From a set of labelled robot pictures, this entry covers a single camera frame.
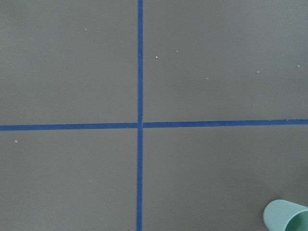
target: plastic cup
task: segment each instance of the plastic cup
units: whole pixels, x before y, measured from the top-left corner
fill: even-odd
[[[308,231],[308,207],[275,200],[264,209],[263,220],[269,231]]]

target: gray floor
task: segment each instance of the gray floor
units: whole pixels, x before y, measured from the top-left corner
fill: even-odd
[[[308,117],[306,0],[144,0],[144,122]],[[136,0],[0,1],[0,125],[137,122]],[[308,126],[145,128],[143,230],[308,205]],[[0,230],[136,229],[136,129],[0,132]]]

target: horizontal tape line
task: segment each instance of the horizontal tape line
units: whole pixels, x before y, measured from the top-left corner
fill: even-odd
[[[0,131],[137,128],[137,123],[1,125]]]
[[[304,124],[308,124],[308,119],[148,122],[143,124],[143,128],[193,128],[193,127],[266,126],[266,125],[304,125]]]

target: vertical tape line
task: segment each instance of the vertical tape line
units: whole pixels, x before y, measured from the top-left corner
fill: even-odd
[[[142,231],[142,169],[143,169],[143,0],[138,0],[138,145],[137,145],[137,220]]]

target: blue tape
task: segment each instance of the blue tape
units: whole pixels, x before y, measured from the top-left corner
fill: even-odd
[[[0,131],[137,128],[137,123],[0,125]]]
[[[191,122],[149,122],[144,128],[192,128],[192,127],[228,127],[228,126],[266,126],[266,125],[304,125],[308,119],[281,120],[231,120],[231,121],[191,121]]]
[[[137,217],[136,230],[142,231],[143,171],[143,0],[138,0],[138,145],[137,145]]]

